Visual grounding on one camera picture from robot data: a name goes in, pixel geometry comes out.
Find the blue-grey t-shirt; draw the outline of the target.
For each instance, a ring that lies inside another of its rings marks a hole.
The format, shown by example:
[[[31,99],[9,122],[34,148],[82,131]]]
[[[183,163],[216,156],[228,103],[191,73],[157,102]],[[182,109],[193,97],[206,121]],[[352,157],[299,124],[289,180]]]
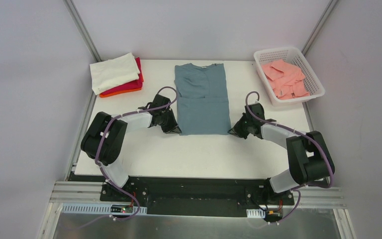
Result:
[[[231,129],[224,64],[175,66],[181,135],[227,135]]]

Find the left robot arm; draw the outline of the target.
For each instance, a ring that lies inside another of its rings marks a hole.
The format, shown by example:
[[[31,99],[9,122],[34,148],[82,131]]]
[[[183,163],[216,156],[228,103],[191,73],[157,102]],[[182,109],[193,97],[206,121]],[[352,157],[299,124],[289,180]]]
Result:
[[[117,116],[99,112],[85,133],[81,151],[94,160],[107,183],[114,186],[112,193],[119,201],[127,201],[132,194],[132,188],[126,184],[129,175],[117,161],[125,135],[155,126],[165,134],[180,134],[182,131],[170,107],[172,103],[169,98],[156,94],[153,101],[134,112]]]

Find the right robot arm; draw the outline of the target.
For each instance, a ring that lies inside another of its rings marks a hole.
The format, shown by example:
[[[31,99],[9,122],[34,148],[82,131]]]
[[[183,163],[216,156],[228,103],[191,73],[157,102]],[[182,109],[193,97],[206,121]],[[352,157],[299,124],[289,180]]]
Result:
[[[314,181],[332,177],[334,163],[322,134],[318,131],[301,132],[266,119],[260,103],[245,107],[238,122],[228,132],[238,138],[249,135],[273,142],[286,150],[288,169],[268,178],[263,186],[263,199],[275,204],[284,192],[302,185],[313,185]]]

